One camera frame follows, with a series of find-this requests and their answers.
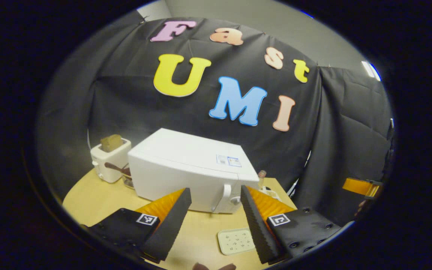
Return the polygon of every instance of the gray wall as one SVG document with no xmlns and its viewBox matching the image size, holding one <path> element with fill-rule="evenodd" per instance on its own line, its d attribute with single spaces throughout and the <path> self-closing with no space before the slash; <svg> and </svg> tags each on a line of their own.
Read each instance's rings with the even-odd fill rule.
<svg viewBox="0 0 432 270">
<path fill-rule="evenodd" d="M 243 24 L 283 41 L 321 66 L 341 67 L 366 75 L 366 60 L 348 41 L 299 10 L 274 0 L 158 0 L 139 13 L 146 20 L 202 17 Z"/>
</svg>

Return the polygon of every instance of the microwave door handle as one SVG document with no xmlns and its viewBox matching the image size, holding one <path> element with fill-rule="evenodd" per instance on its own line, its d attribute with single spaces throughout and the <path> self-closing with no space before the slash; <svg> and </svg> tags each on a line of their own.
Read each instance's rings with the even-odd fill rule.
<svg viewBox="0 0 432 270">
<path fill-rule="evenodd" d="M 223 208 L 226 203 L 229 202 L 231 196 L 231 185 L 230 184 L 224 184 L 223 188 L 223 196 L 221 196 L 221 199 L 219 200 L 218 204 L 211 209 L 211 212 L 214 214 L 218 214 L 221 211 L 221 208 Z"/>
</svg>

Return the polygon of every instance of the yellow letter u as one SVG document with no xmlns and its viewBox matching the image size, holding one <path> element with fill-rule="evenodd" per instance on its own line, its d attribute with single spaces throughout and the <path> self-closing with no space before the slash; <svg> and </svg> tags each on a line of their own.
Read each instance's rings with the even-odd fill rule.
<svg viewBox="0 0 432 270">
<path fill-rule="evenodd" d="M 154 74 L 154 87 L 161 94 L 173 97 L 185 97 L 193 94 L 201 82 L 204 69 L 211 66 L 211 61 L 204 58 L 193 57 L 191 72 L 185 84 L 173 83 L 173 73 L 176 66 L 185 59 L 178 54 L 162 54 L 159 56 L 159 66 Z"/>
</svg>

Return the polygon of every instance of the hand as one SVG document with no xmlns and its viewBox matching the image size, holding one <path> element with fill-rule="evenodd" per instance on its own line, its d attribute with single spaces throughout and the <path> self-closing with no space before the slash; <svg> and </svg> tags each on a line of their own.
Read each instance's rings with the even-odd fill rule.
<svg viewBox="0 0 432 270">
<path fill-rule="evenodd" d="M 235 270 L 235 269 L 236 269 L 236 266 L 231 263 L 231 264 L 228 264 L 226 266 L 221 267 L 218 270 Z M 209 270 L 209 268 L 207 268 L 205 265 L 202 265 L 202 264 L 200 264 L 200 263 L 197 262 L 192 267 L 192 270 Z"/>
<path fill-rule="evenodd" d="M 356 217 L 360 212 L 361 212 L 361 210 L 363 209 L 363 206 L 365 206 L 365 203 L 367 202 L 368 200 L 364 200 L 364 201 L 362 201 L 359 205 L 358 205 L 358 211 L 354 214 L 354 216 Z"/>
</svg>

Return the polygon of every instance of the brown handle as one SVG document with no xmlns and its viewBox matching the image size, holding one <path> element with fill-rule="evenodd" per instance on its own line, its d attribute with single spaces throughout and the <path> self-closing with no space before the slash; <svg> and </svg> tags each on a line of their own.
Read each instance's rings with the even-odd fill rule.
<svg viewBox="0 0 432 270">
<path fill-rule="evenodd" d="M 115 164 L 112 164 L 112 163 L 110 163 L 110 162 L 106 162 L 106 163 L 104 163 L 104 166 L 105 166 L 106 168 L 110 168 L 110 169 L 113 169 L 113 170 L 119 171 L 119 172 L 121 172 L 121 173 L 124 173 L 124 174 L 127 175 L 127 176 L 131 176 L 131 171 L 129 170 L 129 168 L 121 169 L 120 167 L 118 167 L 118 166 L 116 166 Z"/>
</svg>

